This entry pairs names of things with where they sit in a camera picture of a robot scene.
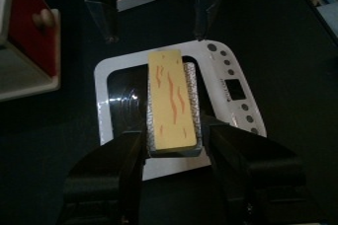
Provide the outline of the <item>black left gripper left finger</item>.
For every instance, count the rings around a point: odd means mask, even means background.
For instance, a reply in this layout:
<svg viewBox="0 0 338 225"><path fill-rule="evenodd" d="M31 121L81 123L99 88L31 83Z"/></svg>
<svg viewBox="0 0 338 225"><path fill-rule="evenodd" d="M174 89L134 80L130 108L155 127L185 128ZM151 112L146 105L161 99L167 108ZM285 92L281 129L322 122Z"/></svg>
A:
<svg viewBox="0 0 338 225"><path fill-rule="evenodd" d="M90 152L68 172L56 225L139 225L145 130L125 132Z"/></svg>

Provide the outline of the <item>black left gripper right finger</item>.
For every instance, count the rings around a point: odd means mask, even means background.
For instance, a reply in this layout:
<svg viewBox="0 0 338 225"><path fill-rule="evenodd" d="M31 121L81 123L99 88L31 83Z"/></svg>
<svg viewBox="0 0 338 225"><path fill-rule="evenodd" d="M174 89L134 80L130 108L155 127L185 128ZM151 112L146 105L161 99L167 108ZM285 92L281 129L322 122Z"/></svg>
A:
<svg viewBox="0 0 338 225"><path fill-rule="evenodd" d="M292 150L209 115L202 137L227 225L329 225Z"/></svg>

